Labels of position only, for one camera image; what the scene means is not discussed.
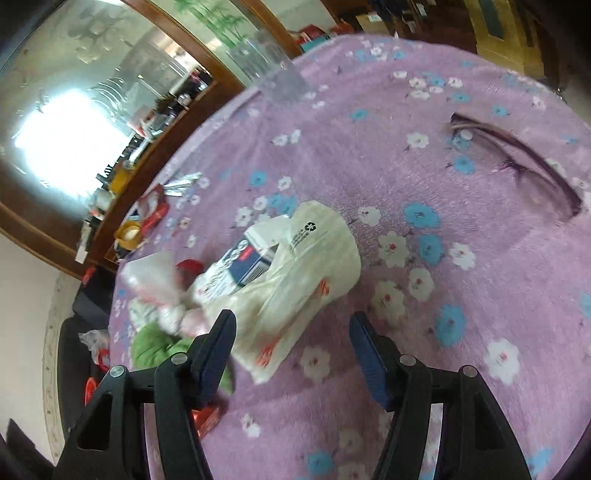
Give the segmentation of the blue white carton box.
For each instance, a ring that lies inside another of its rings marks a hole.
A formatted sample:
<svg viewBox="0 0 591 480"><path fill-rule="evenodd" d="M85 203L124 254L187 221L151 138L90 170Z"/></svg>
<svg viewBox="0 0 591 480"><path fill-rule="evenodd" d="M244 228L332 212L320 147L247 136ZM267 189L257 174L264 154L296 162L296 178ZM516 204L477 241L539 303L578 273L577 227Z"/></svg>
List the blue white carton box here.
<svg viewBox="0 0 591 480"><path fill-rule="evenodd" d="M200 303L235 293L270 269L277 240L245 233L219 260L193 283L194 298Z"/></svg>

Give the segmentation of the wooden framed glass door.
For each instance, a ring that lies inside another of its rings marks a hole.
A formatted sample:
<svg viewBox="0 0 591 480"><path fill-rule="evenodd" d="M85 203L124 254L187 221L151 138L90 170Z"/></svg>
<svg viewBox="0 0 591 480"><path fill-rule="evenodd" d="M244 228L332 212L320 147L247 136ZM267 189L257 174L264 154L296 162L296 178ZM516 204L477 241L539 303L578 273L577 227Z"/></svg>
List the wooden framed glass door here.
<svg viewBox="0 0 591 480"><path fill-rule="evenodd" d="M294 35L260 1L5 1L1 231L71 276L107 264L124 211L245 89L232 49Z"/></svg>

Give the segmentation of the red packet under finger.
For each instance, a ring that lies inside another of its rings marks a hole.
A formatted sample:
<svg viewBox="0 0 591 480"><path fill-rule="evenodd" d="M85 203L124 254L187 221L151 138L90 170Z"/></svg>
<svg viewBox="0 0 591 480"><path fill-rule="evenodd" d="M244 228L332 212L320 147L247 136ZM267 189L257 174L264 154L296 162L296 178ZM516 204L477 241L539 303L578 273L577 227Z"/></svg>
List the red packet under finger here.
<svg viewBox="0 0 591 480"><path fill-rule="evenodd" d="M219 420L221 419L221 407L218 405L208 405L201 410L193 410L192 416L198 438L204 439L204 437L219 423Z"/></svg>

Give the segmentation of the yellow tape roll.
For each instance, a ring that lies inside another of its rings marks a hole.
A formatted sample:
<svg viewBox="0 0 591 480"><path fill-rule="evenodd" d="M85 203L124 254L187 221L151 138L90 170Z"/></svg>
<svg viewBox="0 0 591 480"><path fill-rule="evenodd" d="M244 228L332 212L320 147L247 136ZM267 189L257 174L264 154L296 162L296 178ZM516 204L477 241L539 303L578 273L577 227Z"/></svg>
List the yellow tape roll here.
<svg viewBox="0 0 591 480"><path fill-rule="evenodd" d="M135 249L143 239L141 224L135 220L123 222L115 231L114 239L127 250Z"/></svg>

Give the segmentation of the crumpled clear plastic wrapper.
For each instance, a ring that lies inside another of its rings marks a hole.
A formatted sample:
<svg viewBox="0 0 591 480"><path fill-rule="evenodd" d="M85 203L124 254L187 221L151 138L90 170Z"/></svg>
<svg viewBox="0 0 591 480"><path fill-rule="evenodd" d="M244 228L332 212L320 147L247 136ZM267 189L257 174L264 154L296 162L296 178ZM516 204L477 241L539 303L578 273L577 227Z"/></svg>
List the crumpled clear plastic wrapper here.
<svg viewBox="0 0 591 480"><path fill-rule="evenodd" d="M195 338L211 329L204 309L192 299L190 288L204 266L197 260L176 263L169 251L128 262L121 275L145 304L155 308L159 328L172 336Z"/></svg>

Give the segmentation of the clear drinking glass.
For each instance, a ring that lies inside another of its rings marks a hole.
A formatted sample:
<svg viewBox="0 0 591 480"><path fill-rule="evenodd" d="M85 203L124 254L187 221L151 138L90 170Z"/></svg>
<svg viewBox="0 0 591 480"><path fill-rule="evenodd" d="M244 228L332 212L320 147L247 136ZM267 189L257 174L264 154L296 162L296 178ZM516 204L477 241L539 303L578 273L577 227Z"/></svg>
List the clear drinking glass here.
<svg viewBox="0 0 591 480"><path fill-rule="evenodd" d="M266 30L242 40L228 52L257 89L274 103L294 103L310 90L280 44Z"/></svg>

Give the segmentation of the purple frame eyeglasses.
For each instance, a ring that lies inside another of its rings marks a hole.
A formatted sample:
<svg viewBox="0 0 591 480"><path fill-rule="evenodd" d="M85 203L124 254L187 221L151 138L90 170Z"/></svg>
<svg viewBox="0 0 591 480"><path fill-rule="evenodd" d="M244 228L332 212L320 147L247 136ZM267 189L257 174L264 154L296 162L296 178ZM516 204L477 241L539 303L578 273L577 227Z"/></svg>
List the purple frame eyeglasses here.
<svg viewBox="0 0 591 480"><path fill-rule="evenodd" d="M512 133L461 113L450 118L452 137L471 134L475 163L491 174L509 171L520 195L532 208L557 221L583 213L583 200L566 177Z"/></svg>

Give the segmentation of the white plastic bag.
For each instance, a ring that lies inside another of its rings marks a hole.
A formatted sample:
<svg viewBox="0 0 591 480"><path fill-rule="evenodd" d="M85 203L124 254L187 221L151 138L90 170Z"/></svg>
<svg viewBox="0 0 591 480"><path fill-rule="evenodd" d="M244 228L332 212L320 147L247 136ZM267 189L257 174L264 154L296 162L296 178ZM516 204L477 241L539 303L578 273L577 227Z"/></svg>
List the white plastic bag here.
<svg viewBox="0 0 591 480"><path fill-rule="evenodd" d="M254 383L262 384L273 377L318 311L356 285L361 259L346 221L317 201L302 203L291 216L253 224L245 233L279 242L270 269L235 293L197 302L209 322L224 309L235 314L238 333L232 355ZM190 291L196 300L193 284Z"/></svg>

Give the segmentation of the purple floral tablecloth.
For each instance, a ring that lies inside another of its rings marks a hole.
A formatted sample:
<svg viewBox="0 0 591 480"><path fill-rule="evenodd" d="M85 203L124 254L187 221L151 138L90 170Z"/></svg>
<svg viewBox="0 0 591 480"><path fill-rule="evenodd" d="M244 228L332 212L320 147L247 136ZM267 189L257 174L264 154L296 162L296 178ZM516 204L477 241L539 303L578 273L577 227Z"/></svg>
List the purple floral tablecloth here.
<svg viewBox="0 0 591 480"><path fill-rule="evenodd" d="M315 200L356 238L361 278L322 308L273 378L235 369L204 451L217 479L368 479L390 415L349 343L365 311L425 364L475 366L550 479L590 420L590 213L536 189L470 116L538 153L590 198L589 127L534 80L444 45L345 36L297 60L311 85L279 105L249 89L208 120L159 174L198 173L139 256L204 264L245 229Z"/></svg>

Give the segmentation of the red snack wrapper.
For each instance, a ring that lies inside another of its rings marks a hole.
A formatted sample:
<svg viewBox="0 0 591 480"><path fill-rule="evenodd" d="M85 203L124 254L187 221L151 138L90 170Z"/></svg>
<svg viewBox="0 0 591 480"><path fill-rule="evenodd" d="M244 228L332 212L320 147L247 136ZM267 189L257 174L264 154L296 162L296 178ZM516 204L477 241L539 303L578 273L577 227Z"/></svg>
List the red snack wrapper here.
<svg viewBox="0 0 591 480"><path fill-rule="evenodd" d="M137 212L140 218L140 231L143 236L149 232L166 216L169 203L164 194L164 188L157 184L137 201Z"/></svg>

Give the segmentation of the silver foil wrapper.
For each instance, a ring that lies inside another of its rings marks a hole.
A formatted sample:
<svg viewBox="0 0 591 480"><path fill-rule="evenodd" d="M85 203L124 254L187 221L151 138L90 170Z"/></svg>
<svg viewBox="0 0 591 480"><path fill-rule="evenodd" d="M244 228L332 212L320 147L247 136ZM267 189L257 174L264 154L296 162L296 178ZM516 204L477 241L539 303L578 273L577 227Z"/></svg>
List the silver foil wrapper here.
<svg viewBox="0 0 591 480"><path fill-rule="evenodd" d="M197 183L201 177L201 172L194 172L171 180L163 185L163 194L168 197L183 197L185 192Z"/></svg>

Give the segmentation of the green cloth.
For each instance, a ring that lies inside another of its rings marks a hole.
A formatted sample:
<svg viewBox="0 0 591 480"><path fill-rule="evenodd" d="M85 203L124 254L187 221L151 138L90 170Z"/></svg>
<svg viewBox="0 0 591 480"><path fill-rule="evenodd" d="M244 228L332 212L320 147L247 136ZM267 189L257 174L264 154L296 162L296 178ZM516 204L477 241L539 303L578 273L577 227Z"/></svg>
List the green cloth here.
<svg viewBox="0 0 591 480"><path fill-rule="evenodd" d="M130 346L130 358L134 370L158 367L176 353L187 353L191 338L169 335L156 322L143 326Z"/></svg>

